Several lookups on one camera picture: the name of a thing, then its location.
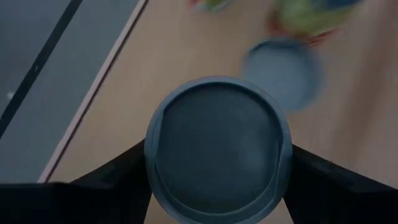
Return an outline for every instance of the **white line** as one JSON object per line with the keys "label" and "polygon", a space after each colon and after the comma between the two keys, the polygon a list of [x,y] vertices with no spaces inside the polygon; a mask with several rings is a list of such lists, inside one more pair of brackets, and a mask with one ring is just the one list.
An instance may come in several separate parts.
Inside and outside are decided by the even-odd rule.
{"label": "white line", "polygon": [[57,162],[58,158],[60,157],[68,140],[71,138],[73,130],[76,128],[76,125],[78,124],[81,116],[83,115],[84,110],[87,108],[88,103],[92,99],[95,90],[98,88],[98,85],[100,84],[102,78],[104,77],[107,69],[111,65],[112,59],[116,56],[116,52],[121,47],[121,44],[123,43],[124,38],[126,38],[130,27],[132,26],[134,21],[137,19],[137,16],[146,1],[147,0],[140,0],[137,3],[136,7],[134,8],[132,14],[130,15],[130,18],[127,20],[126,25],[124,26],[118,39],[115,41],[111,51],[109,52],[108,56],[106,57],[104,64],[102,64],[102,67],[99,70],[97,76],[95,77],[93,84],[91,85],[90,89],[88,90],[84,100],[81,102],[81,105],[79,106],[75,116],[73,117],[71,123],[69,124],[67,130],[65,131],[65,134],[63,135],[61,141],[58,143],[57,147],[55,148],[55,151],[52,154],[52,157],[50,158],[49,163],[45,166],[43,173],[40,175],[40,178],[37,181],[38,183],[45,182],[45,180],[47,180],[47,177],[50,175],[51,170],[55,166],[55,163]]}

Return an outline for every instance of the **wooden surface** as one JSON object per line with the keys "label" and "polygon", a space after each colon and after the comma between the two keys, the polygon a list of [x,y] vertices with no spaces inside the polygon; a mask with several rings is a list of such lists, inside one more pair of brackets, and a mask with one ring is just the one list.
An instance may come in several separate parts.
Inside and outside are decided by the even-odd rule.
{"label": "wooden surface", "polygon": [[[267,37],[271,0],[235,0],[199,14],[186,0],[149,0],[55,170],[70,181],[116,157],[145,135],[173,89],[210,75],[238,76],[244,53]],[[315,50],[327,82],[309,108],[289,115],[293,142],[341,166],[398,187],[398,10],[367,0]],[[291,223],[282,202],[264,220]],[[146,223],[175,223],[151,200]]]}

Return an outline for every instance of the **colorful container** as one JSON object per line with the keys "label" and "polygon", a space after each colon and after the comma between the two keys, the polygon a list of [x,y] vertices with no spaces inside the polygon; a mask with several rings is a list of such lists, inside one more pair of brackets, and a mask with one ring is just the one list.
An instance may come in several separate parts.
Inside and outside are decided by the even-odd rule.
{"label": "colorful container", "polygon": [[322,43],[362,0],[278,0],[269,18],[272,35]]}
{"label": "colorful container", "polygon": [[190,5],[196,11],[218,11],[227,6],[231,0],[190,0]]}

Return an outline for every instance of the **container lid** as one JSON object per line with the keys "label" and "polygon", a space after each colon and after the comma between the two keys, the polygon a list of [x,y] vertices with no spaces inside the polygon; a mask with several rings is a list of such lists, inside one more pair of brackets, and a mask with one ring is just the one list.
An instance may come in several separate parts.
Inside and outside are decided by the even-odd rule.
{"label": "container lid", "polygon": [[291,154],[276,103],[230,77],[173,91],[153,115],[145,143],[152,191],[184,223],[261,221],[286,190]]}
{"label": "container lid", "polygon": [[322,80],[311,49],[290,39],[257,44],[246,55],[242,78],[265,90],[286,113],[309,105]]}

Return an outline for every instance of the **black stripe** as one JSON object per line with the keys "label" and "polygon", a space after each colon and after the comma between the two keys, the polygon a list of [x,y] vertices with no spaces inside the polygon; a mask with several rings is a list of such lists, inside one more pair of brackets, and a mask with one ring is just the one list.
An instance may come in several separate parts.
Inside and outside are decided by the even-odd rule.
{"label": "black stripe", "polygon": [[90,98],[90,100],[89,100],[89,102],[88,102],[88,104],[87,104],[87,107],[85,108],[84,112],[81,114],[80,119],[78,120],[78,122],[77,122],[75,128],[73,128],[73,131],[72,131],[72,133],[71,133],[71,135],[70,135],[70,137],[69,137],[67,143],[65,144],[65,147],[62,149],[62,152],[60,153],[59,157],[57,158],[57,161],[55,162],[54,166],[51,168],[51,171],[50,171],[50,173],[48,174],[48,176],[46,177],[45,182],[48,182],[48,181],[50,180],[52,174],[54,173],[54,170],[57,168],[57,166],[58,166],[58,164],[59,164],[59,162],[60,162],[62,156],[63,156],[64,153],[65,153],[66,148],[69,146],[70,141],[72,140],[72,138],[74,137],[74,135],[75,135],[75,133],[76,133],[76,130],[79,128],[79,126],[80,126],[80,124],[81,124],[81,121],[82,121],[83,118],[86,116],[87,111],[89,110],[89,108],[90,108],[90,106],[91,106],[91,104],[92,104],[92,102],[93,102],[95,96],[96,96],[97,93],[98,93],[98,90],[101,88],[101,86],[102,86],[102,84],[103,84],[103,82],[104,82],[106,76],[108,75],[109,71],[112,69],[112,67],[113,67],[113,65],[114,65],[114,63],[115,63],[115,61],[118,59],[120,52],[122,51],[122,49],[123,49],[124,45],[126,44],[126,41],[128,40],[128,38],[130,37],[133,28],[136,26],[136,24],[137,24],[139,18],[140,18],[141,15],[142,15],[142,12],[144,12],[144,9],[146,8],[147,3],[148,3],[148,0],[145,0],[144,5],[141,7],[140,11],[138,12],[138,15],[137,15],[136,19],[134,20],[134,22],[132,23],[131,27],[129,28],[129,30],[128,30],[128,32],[127,32],[127,35],[124,37],[124,39],[123,39],[123,41],[122,41],[120,47],[118,48],[118,50],[117,50],[116,53],[115,53],[115,56],[112,58],[112,61],[111,61],[111,63],[109,64],[109,67],[106,69],[104,76],[102,77],[101,81],[99,81],[99,84],[98,84],[97,88],[95,89],[95,91],[94,91],[94,93],[93,93],[93,96]]}
{"label": "black stripe", "polygon": [[42,68],[45,63],[49,59],[52,51],[60,40],[63,32],[68,27],[69,22],[71,21],[73,15],[75,15],[77,9],[80,6],[82,0],[71,0],[65,11],[63,12],[61,18],[55,25],[54,30],[51,32],[50,37],[45,42],[42,50],[37,55],[33,65],[30,67],[27,72],[25,78],[19,85],[15,95],[12,97],[12,100],[7,105],[7,108],[4,110],[1,118],[0,118],[0,138],[6,131],[9,123],[17,112],[18,108],[24,101],[27,93],[35,82],[36,78],[39,76]]}

